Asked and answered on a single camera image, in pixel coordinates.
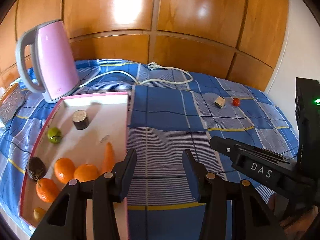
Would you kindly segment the person right hand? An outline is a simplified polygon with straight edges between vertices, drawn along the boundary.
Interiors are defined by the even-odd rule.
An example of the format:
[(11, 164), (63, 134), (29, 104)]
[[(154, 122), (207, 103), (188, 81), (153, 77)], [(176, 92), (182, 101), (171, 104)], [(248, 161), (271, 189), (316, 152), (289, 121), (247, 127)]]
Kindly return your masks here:
[(280, 222), (286, 239), (319, 239), (319, 208), (307, 209)]

